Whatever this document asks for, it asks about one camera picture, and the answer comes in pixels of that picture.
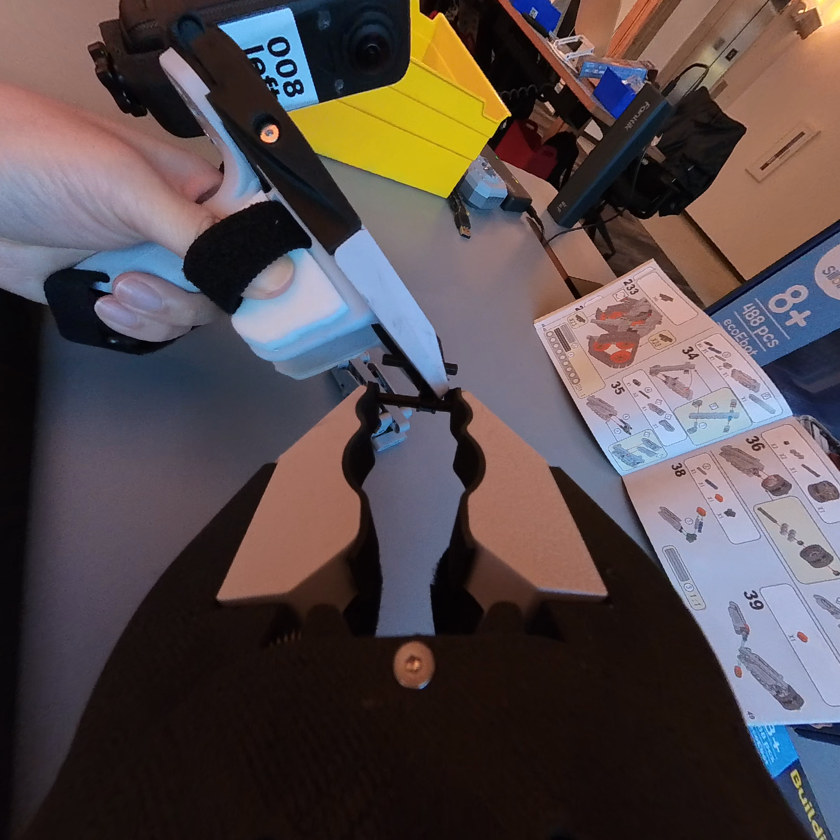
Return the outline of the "blue toy set box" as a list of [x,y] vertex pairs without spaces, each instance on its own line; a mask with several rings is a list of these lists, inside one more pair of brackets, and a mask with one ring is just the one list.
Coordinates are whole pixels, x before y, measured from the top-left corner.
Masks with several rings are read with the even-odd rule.
[[838,465],[839,223],[707,309]]

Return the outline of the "black bag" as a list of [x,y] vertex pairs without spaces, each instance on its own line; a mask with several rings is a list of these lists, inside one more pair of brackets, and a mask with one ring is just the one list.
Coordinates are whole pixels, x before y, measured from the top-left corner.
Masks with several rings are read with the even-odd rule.
[[627,202],[638,218],[681,214],[714,182],[746,133],[700,87],[668,118],[658,143],[662,161],[645,158]]

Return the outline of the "white wall sign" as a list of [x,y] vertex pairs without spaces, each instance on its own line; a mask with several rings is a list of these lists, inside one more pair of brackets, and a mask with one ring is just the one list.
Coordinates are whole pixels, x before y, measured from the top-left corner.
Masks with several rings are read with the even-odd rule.
[[762,182],[775,171],[777,171],[793,155],[801,151],[815,137],[821,133],[806,122],[794,126],[789,132],[746,167],[746,172],[756,182]]

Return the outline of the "wooden workbench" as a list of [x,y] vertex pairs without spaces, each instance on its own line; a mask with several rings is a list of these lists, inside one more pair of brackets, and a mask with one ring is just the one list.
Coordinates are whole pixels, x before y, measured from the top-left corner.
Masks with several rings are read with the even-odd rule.
[[503,12],[518,27],[524,37],[528,38],[533,47],[551,66],[552,70],[561,78],[565,86],[570,89],[578,101],[583,105],[591,118],[598,122],[601,128],[608,128],[615,122],[615,118],[606,111],[594,96],[595,86],[592,80],[579,78],[561,58],[553,51],[550,42],[541,36],[536,29],[527,23],[522,14],[509,1],[497,1]]

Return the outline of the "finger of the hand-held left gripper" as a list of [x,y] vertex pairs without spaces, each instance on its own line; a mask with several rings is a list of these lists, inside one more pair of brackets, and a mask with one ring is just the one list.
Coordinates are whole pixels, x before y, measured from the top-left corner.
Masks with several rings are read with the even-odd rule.
[[434,327],[371,234],[363,227],[336,249],[334,258],[423,381],[444,396],[448,376]]

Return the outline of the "stack of yellow plastic bins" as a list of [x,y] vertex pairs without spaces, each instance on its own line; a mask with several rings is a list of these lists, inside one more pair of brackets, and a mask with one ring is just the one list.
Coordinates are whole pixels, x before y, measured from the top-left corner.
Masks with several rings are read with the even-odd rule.
[[319,154],[446,197],[510,113],[444,16],[412,1],[411,36],[399,82],[290,117]]

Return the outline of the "black toy axle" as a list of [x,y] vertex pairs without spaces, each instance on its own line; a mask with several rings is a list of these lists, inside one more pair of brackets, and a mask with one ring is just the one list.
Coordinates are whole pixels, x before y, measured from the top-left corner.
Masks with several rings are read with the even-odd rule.
[[443,396],[437,395],[402,353],[384,353],[382,364],[403,370],[415,385],[418,394],[411,396],[379,392],[377,400],[380,404],[385,406],[410,407],[428,413],[449,412],[451,410],[454,404],[454,398],[450,395],[450,392],[447,392]]

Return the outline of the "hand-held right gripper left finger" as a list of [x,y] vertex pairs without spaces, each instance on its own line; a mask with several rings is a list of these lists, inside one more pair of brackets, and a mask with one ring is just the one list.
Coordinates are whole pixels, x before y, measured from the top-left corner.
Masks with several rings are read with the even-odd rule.
[[278,458],[220,603],[284,603],[299,618],[331,605],[353,634],[375,633],[382,569],[362,486],[375,465],[379,394],[358,387]]

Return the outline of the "building instruction booklet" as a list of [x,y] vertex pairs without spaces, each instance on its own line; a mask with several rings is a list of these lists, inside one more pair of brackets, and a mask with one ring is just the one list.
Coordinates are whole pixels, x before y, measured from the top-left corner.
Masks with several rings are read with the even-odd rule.
[[654,261],[534,322],[748,723],[838,723],[839,478]]

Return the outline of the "black flat monitor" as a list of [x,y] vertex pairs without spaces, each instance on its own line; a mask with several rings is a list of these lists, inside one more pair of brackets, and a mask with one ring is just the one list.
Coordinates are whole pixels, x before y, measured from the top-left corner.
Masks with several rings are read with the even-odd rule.
[[548,207],[553,221],[572,228],[631,160],[644,152],[672,111],[659,90],[646,83],[559,190]]

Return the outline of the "person's left hand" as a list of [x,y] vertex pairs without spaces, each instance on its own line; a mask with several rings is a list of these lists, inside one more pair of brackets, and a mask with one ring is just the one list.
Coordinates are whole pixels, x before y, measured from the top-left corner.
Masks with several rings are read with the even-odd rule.
[[183,257],[217,222],[220,172],[193,152],[1,84],[1,285],[46,302],[48,276],[154,242]]

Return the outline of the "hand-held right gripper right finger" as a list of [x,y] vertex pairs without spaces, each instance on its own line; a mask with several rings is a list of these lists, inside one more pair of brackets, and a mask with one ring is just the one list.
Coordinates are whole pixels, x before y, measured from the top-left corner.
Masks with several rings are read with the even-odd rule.
[[547,462],[471,393],[448,397],[465,489],[430,587],[435,633],[473,633],[500,603],[529,620],[546,601],[606,598]]

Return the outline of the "grey toy motor block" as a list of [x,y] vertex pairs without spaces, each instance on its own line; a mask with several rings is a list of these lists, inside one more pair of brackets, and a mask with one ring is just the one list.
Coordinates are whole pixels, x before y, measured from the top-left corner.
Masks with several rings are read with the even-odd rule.
[[507,184],[481,155],[469,165],[456,190],[468,206],[481,210],[499,207],[508,197]]

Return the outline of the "red canister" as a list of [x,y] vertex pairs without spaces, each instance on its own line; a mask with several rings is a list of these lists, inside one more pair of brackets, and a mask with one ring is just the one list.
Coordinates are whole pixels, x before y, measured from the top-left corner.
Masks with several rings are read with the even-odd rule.
[[531,120],[513,120],[496,147],[497,157],[510,165],[529,172],[544,181],[558,162],[558,153],[552,145],[542,142],[537,123]]

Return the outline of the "grey building brick assembly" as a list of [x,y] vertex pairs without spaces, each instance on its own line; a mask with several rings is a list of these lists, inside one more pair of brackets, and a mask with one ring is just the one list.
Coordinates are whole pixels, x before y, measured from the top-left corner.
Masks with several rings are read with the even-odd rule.
[[[330,373],[336,381],[342,398],[347,397],[357,387],[376,383],[382,392],[404,393],[410,382],[400,369],[384,366],[384,351],[376,346],[370,350],[334,366]],[[380,406],[380,425],[371,436],[376,451],[397,445],[406,439],[410,428],[413,410],[409,407]]]

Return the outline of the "grey desk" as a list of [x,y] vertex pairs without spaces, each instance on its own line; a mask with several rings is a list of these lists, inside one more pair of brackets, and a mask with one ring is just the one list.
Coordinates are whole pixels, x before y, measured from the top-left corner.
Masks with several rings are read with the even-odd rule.
[[141,357],[45,328],[18,706],[25,838],[805,838],[703,636],[648,557],[621,481],[531,320],[570,300],[528,226],[461,243],[441,200],[329,164],[441,332],[458,383],[556,466],[610,590],[547,635],[494,609],[428,637],[463,491],[448,418],[416,415],[365,481],[380,632],[302,627],[216,590],[273,461],[337,405],[226,322]]

